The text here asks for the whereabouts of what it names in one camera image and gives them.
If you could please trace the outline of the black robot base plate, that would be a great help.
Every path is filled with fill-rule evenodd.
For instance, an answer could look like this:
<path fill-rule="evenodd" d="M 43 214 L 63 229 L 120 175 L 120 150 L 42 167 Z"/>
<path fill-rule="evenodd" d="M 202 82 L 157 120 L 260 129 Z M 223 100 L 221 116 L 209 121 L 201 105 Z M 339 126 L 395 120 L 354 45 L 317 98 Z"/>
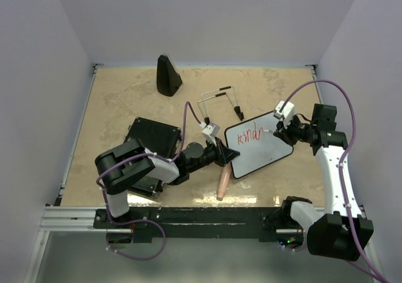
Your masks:
<path fill-rule="evenodd" d="M 150 243 L 161 238 L 253 239 L 300 246 L 306 233 L 279 207 L 270 208 L 129 208 L 110 221 L 97 209 L 94 228 L 106 230 L 112 243 Z"/>

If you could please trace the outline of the white whiteboard black frame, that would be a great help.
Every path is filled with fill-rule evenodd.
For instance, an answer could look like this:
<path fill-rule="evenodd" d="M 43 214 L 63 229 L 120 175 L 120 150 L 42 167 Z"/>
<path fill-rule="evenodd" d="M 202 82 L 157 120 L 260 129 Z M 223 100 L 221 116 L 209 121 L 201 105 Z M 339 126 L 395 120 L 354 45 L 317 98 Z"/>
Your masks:
<path fill-rule="evenodd" d="M 231 162 L 232 174 L 240 179 L 293 153 L 293 147 L 263 130 L 276 130 L 274 112 L 261 114 L 225 129 L 227 147 L 240 152 Z"/>

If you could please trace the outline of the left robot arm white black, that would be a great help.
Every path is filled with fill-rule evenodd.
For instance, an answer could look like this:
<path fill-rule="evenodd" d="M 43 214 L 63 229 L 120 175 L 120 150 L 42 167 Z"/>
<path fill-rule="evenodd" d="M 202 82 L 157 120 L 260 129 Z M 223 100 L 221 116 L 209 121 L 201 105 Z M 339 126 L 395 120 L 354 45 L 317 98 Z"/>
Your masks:
<path fill-rule="evenodd" d="M 212 163 L 224 167 L 241 155 L 226 147 L 220 138 L 203 147 L 191 143 L 173 158 L 165 158 L 146 148 L 139 139 L 114 147 L 95 158 L 97 183 L 109 211 L 107 219 L 116 228 L 125 227 L 130 220 L 128 189 L 144 177 L 164 184 L 179 185 L 189 175 Z"/>

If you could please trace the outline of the black cone-shaped object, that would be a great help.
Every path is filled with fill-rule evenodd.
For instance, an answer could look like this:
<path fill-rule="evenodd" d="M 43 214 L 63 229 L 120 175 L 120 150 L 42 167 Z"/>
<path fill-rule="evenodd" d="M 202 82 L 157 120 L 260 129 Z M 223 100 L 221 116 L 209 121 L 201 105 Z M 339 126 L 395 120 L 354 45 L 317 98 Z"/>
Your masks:
<path fill-rule="evenodd" d="M 156 68 L 157 91 L 167 97 L 172 97 L 183 84 L 180 74 L 167 55 L 160 55 Z"/>

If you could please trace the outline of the black hard case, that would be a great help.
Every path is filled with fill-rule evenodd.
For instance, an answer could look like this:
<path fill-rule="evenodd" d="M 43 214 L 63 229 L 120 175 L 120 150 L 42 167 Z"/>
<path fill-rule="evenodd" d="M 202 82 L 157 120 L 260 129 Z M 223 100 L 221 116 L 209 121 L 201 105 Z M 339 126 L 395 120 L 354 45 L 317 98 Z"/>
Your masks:
<path fill-rule="evenodd" d="M 137 117 L 131 125 L 125 142 L 133 138 L 141 140 L 143 145 L 164 158 L 173 158 L 182 140 L 181 128 Z M 162 182 L 152 177 L 143 177 L 131 186 L 129 191 L 150 198 L 157 198 L 163 191 Z"/>

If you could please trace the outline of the pink toy microphone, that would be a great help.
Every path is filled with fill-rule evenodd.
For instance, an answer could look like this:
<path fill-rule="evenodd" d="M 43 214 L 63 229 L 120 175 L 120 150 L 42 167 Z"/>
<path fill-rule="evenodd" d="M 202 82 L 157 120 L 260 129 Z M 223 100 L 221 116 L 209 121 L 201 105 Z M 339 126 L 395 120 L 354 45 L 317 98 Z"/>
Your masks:
<path fill-rule="evenodd" d="M 227 164 L 223 169 L 222 169 L 222 174 L 220 177 L 219 185 L 217 188 L 217 195 L 216 198 L 218 201 L 222 201 L 226 190 L 227 190 L 227 185 L 229 183 L 230 177 L 232 173 L 232 168 L 230 164 Z"/>

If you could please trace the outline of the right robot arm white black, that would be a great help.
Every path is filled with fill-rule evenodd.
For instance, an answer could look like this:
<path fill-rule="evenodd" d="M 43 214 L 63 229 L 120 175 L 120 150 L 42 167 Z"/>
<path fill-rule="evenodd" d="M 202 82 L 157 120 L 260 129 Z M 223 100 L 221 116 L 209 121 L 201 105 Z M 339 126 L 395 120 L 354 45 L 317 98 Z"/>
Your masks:
<path fill-rule="evenodd" d="M 291 102 L 280 101 L 273 135 L 288 145 L 309 144 L 322 174 L 325 206 L 319 213 L 310 200 L 288 196 L 281 205 L 280 221 L 287 228 L 297 224 L 306 233 L 309 253 L 355 262 L 372 234 L 372 221 L 362 216 L 354 198 L 345 151 L 345 133 L 336 130 L 334 106 L 315 104 L 311 121 L 301 122 Z"/>

